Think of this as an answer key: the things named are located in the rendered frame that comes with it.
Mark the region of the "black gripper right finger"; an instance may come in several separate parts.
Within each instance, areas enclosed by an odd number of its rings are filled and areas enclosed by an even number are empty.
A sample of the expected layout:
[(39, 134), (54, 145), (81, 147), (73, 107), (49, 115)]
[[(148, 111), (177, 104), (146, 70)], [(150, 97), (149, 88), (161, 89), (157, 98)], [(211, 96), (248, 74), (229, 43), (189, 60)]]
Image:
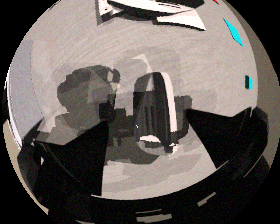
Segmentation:
[(202, 144), (212, 159), (214, 166), (219, 168), (224, 164), (230, 149), (239, 137), (242, 123), (250, 117), (252, 107), (244, 109), (234, 117), (220, 116), (206, 111), (186, 109), (185, 117), (190, 127), (196, 132)]

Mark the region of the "cyan flat square plate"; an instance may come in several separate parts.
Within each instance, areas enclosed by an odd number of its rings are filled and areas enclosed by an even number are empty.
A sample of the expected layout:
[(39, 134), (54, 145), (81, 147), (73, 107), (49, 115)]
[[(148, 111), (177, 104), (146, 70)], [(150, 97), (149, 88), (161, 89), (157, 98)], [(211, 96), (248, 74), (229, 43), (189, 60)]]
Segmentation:
[(234, 37), (234, 39), (236, 39), (236, 42), (239, 42), (239, 43), (241, 44), (241, 46), (242, 46), (242, 42), (241, 42), (239, 33), (237, 33), (237, 29), (235, 29), (235, 27), (232, 26), (232, 24), (230, 24), (229, 22), (227, 22), (226, 19), (224, 19), (224, 21), (226, 22), (227, 27), (229, 27), (230, 32), (231, 32), (231, 34), (232, 34), (232, 37)]

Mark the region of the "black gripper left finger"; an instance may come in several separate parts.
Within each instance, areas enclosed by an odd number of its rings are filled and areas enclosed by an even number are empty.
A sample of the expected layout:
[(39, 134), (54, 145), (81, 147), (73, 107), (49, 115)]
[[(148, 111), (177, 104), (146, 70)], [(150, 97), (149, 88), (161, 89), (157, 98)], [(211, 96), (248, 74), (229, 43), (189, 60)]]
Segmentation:
[(101, 197), (107, 139), (109, 126), (102, 121), (64, 146), (42, 141), (34, 141), (34, 146), (42, 159), (64, 168), (82, 187)]

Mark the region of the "small cyan rectangular block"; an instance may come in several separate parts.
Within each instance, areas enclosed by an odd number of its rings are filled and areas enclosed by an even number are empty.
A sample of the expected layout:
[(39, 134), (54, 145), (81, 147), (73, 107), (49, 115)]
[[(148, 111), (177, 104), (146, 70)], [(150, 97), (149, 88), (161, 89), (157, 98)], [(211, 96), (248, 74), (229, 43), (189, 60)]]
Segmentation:
[(249, 88), (249, 89), (252, 89), (252, 86), (251, 86), (251, 84), (252, 84), (252, 79), (251, 79), (251, 77), (250, 76), (245, 76), (246, 78), (246, 81), (245, 81), (245, 88), (247, 87), (247, 88)]

